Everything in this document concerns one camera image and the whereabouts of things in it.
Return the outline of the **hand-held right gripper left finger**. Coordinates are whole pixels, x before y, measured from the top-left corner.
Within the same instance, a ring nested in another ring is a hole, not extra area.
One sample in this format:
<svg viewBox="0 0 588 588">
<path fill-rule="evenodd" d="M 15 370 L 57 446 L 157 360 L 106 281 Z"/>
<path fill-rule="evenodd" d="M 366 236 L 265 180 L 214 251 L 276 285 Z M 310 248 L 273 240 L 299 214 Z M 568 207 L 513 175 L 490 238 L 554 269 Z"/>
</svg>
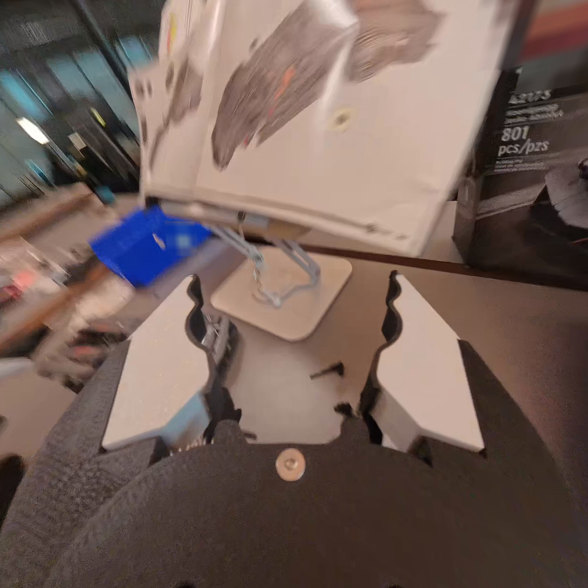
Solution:
<svg viewBox="0 0 588 588">
<path fill-rule="evenodd" d="M 212 441 L 222 420 L 239 421 L 226 387 L 239 332 L 204 309 L 201 281 L 185 278 L 130 335 L 102 448 L 159 438 L 170 449 Z"/>
</svg>

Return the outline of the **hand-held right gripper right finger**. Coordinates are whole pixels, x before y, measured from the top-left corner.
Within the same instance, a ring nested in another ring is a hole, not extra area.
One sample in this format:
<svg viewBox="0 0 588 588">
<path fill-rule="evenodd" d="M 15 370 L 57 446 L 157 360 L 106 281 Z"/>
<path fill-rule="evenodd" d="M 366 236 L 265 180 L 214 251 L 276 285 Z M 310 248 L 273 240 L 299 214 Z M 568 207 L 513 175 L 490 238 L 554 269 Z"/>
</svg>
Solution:
<svg viewBox="0 0 588 588">
<path fill-rule="evenodd" d="M 391 272 L 382 324 L 359 413 L 375 443 L 399 452 L 432 439 L 485 449 L 456 332 L 417 289 Z"/>
</svg>

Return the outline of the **lego car model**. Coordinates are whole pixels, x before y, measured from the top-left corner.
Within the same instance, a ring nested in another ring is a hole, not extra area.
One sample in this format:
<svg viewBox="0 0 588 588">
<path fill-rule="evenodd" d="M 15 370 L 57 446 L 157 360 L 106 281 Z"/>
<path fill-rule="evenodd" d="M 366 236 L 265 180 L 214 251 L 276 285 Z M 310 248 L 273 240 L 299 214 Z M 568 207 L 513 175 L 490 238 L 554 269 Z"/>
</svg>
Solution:
<svg viewBox="0 0 588 588">
<path fill-rule="evenodd" d="M 78 393 L 136 325 L 121 315 L 134 288 L 108 277 L 71 303 L 33 352 L 36 374 Z"/>
</svg>

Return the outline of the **blue plastic bin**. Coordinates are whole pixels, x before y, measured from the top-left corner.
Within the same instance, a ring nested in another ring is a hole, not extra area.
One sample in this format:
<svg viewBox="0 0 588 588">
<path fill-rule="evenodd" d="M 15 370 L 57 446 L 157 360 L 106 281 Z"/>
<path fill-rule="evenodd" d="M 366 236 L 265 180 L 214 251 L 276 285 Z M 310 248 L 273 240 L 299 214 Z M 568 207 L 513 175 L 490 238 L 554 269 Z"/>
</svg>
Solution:
<svg viewBox="0 0 588 588">
<path fill-rule="evenodd" d="M 132 286 L 149 286 L 213 236 L 202 224 L 170 217 L 159 207 L 134 210 L 89 243 L 93 254 Z"/>
</svg>

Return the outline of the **white metal book stand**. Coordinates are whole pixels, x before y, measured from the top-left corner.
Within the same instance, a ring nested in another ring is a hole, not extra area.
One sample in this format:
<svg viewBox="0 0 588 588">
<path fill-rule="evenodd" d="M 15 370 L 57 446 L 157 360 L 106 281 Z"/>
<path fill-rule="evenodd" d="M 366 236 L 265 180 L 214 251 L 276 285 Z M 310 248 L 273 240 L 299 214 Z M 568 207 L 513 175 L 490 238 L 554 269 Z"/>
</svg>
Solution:
<svg viewBox="0 0 588 588">
<path fill-rule="evenodd" d="M 145 207 L 195 220 L 245 260 L 211 294 L 212 307 L 288 342 L 307 339 L 349 282 L 352 264 L 310 254 L 308 228 L 246 210 L 143 196 Z"/>
</svg>

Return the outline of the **lego instruction booklet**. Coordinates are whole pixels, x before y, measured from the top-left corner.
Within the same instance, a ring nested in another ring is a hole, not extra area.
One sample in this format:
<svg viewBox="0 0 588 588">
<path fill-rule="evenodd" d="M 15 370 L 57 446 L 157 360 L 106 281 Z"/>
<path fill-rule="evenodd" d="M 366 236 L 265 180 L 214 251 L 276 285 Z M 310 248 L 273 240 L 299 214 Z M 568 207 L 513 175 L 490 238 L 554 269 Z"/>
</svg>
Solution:
<svg viewBox="0 0 588 588">
<path fill-rule="evenodd" d="M 190 25 L 129 71 L 143 202 L 419 255 L 535 3 L 183 2 Z"/>
</svg>

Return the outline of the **black lego set box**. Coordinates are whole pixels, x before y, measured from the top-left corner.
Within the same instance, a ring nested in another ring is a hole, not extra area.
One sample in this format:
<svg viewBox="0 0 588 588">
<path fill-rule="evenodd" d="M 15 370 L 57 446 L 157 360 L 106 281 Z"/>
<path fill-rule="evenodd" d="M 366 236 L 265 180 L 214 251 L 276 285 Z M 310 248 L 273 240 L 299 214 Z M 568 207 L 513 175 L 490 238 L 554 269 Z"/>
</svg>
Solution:
<svg viewBox="0 0 588 588">
<path fill-rule="evenodd" d="M 587 290 L 587 82 L 504 71 L 460 182 L 453 242 L 464 264 Z"/>
</svg>

